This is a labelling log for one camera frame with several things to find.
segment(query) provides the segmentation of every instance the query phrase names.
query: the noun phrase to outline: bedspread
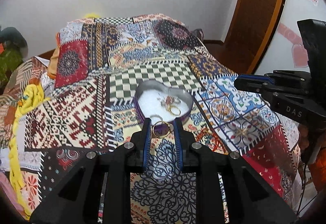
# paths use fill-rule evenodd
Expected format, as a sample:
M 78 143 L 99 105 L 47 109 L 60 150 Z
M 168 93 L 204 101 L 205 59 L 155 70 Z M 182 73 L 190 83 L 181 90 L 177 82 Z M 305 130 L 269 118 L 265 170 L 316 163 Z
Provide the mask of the bedspread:
M 82 19 L 60 31 L 59 44 L 53 99 L 26 115 L 17 136 L 25 157 L 20 160 L 26 183 L 22 193 L 31 211 L 90 149 L 112 152 L 141 130 L 133 96 L 138 84 L 149 79 L 193 96 L 184 129 L 196 141 L 215 152 L 239 152 L 289 199 L 300 152 L 295 124 L 272 112 L 260 95 L 238 91 L 233 84 L 237 74 L 216 61 L 183 23 L 163 14 Z M 10 107 L 26 86 L 19 83 L 32 78 L 30 71 L 26 68 L 28 74 L 8 84 L 17 89 L 16 100 L 13 88 L 0 97 L 0 136 L 12 136 Z M 0 170 L 8 176 L 6 149 L 3 145 Z M 195 223 L 195 180 L 194 174 L 179 171 L 173 133 L 153 138 L 148 170 L 130 176 L 133 223 Z M 222 179 L 212 188 L 223 190 Z M 225 195 L 223 201 L 228 222 Z

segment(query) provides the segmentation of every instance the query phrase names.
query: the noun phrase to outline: pink heart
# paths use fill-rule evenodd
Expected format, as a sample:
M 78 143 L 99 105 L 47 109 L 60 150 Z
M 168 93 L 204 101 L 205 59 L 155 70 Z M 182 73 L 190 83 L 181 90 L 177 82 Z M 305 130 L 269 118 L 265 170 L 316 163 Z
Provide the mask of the pink heart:
M 303 44 L 292 46 L 292 58 L 295 68 L 306 68 L 308 66 L 308 54 Z

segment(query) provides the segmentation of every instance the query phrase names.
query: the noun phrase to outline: red fabric patch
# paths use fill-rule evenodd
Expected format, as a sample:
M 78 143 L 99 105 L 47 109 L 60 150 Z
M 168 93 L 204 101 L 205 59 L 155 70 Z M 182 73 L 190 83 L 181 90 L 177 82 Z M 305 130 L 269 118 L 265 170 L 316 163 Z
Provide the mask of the red fabric patch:
M 243 155 L 243 158 L 283 197 L 280 169 L 293 179 L 295 170 L 281 124 Z
M 88 73 L 87 41 L 76 40 L 61 46 L 55 88 L 85 79 Z

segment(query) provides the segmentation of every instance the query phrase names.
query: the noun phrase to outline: silver ring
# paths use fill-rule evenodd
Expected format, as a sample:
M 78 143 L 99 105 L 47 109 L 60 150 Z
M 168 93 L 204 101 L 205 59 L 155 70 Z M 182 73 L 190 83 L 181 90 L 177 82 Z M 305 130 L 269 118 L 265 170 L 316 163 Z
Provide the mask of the silver ring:
M 161 121 L 163 121 L 163 118 L 158 115 L 158 114 L 153 114 L 153 115 L 150 115 L 149 118 L 151 119 L 152 117 L 156 117 L 156 118 L 159 118 Z

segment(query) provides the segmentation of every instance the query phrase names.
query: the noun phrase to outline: blue floral patch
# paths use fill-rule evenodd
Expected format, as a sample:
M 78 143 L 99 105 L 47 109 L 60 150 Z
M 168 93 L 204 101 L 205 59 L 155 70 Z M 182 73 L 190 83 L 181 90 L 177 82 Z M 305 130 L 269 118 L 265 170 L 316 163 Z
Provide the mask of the blue floral patch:
M 149 167 L 135 182 L 130 197 L 148 206 L 151 221 L 157 224 L 196 223 L 196 176 L 183 174 L 177 165 L 175 145 L 163 139 L 150 155 Z

